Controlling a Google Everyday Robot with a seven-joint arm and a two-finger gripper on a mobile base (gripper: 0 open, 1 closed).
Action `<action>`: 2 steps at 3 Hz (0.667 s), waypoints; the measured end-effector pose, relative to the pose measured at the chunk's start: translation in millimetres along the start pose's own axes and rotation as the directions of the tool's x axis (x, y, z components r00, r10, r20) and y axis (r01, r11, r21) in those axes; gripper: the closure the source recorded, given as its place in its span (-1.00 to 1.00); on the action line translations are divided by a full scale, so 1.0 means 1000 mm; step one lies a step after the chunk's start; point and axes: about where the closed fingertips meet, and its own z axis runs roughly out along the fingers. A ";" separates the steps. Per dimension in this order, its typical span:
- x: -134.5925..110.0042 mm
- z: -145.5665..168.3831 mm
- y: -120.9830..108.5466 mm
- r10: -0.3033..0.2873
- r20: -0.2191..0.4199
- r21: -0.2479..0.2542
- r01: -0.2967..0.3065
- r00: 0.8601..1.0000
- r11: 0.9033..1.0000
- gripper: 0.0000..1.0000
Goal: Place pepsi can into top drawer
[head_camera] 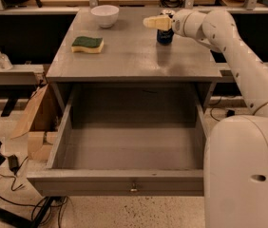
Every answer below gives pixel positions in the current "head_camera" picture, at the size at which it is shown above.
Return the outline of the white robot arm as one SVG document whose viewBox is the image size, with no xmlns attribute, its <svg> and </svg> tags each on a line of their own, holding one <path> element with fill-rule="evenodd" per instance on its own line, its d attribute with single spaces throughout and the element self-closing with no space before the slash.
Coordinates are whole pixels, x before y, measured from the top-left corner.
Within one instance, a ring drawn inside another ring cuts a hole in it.
<svg viewBox="0 0 268 228">
<path fill-rule="evenodd" d="M 205 228 L 268 228 L 268 66 L 226 10 L 182 9 L 144 19 L 222 53 L 246 113 L 216 123 L 204 148 Z"/>
</svg>

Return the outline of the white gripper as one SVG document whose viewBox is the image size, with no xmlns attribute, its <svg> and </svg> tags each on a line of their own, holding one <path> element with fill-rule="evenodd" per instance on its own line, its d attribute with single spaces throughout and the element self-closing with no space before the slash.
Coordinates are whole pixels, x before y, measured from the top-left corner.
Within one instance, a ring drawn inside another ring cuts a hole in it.
<svg viewBox="0 0 268 228">
<path fill-rule="evenodd" d="M 143 24 L 150 29 L 171 29 L 175 34 L 188 38 L 204 38 L 202 23 L 206 14 L 191 9 L 177 11 L 172 18 L 158 15 L 144 18 Z"/>
</svg>

